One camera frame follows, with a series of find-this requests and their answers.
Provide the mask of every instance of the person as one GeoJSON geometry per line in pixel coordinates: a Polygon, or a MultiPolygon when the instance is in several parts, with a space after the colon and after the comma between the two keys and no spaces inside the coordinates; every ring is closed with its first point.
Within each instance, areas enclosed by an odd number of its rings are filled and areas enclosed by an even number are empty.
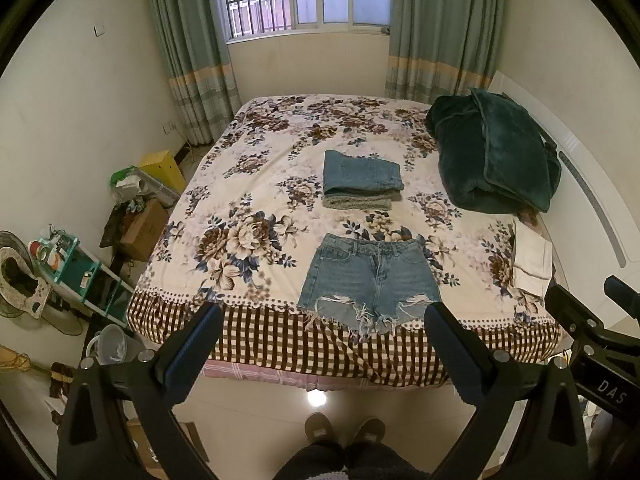
{"type": "Polygon", "coordinates": [[[309,445],[297,452],[273,480],[426,480],[430,476],[382,444],[385,424],[379,418],[366,420],[344,449],[322,413],[309,415],[305,433],[309,445]]]}

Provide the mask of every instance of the bed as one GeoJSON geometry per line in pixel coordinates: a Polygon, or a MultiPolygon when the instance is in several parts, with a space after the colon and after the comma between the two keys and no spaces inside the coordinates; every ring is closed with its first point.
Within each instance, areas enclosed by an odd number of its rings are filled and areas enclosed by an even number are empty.
{"type": "Polygon", "coordinates": [[[130,325],[160,344],[204,301],[219,301],[225,326],[207,375],[323,390],[438,385],[446,372],[421,320],[357,340],[296,304],[325,234],[414,238],[463,326],[519,361],[548,357],[558,325],[540,298],[510,285],[514,217],[449,201],[427,110],[327,94],[245,104],[171,214],[129,305],[130,325]],[[324,208],[328,149],[397,162],[402,199],[388,212],[324,208]]]}

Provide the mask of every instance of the denim shorts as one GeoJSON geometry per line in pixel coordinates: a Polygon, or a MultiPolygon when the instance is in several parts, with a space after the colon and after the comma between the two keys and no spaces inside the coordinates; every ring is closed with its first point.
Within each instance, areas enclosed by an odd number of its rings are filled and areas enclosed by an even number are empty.
{"type": "Polygon", "coordinates": [[[440,301],[421,245],[368,242],[327,234],[311,261],[298,305],[361,337],[422,319],[440,301]]]}

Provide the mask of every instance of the plastic bucket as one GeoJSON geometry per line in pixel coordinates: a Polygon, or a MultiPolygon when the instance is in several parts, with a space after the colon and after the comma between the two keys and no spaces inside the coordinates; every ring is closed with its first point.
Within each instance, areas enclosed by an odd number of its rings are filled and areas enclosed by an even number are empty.
{"type": "Polygon", "coordinates": [[[145,349],[145,346],[132,337],[129,337],[117,325],[107,325],[89,341],[86,347],[86,356],[96,345],[96,358],[101,365],[116,365],[133,361],[135,357],[145,349]]]}

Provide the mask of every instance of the shoe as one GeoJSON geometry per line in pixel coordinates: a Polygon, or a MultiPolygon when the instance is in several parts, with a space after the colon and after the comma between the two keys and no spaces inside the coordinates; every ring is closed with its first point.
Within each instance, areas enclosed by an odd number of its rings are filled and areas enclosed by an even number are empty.
{"type": "Polygon", "coordinates": [[[385,437],[385,423],[382,422],[379,418],[372,416],[371,418],[365,420],[356,436],[351,441],[352,444],[356,442],[370,442],[372,444],[382,442],[382,439],[385,437]]]}
{"type": "Polygon", "coordinates": [[[338,442],[338,439],[335,436],[334,427],[331,425],[331,422],[329,422],[329,419],[320,412],[312,413],[306,418],[305,433],[309,440],[309,444],[313,444],[321,440],[338,442]]]}

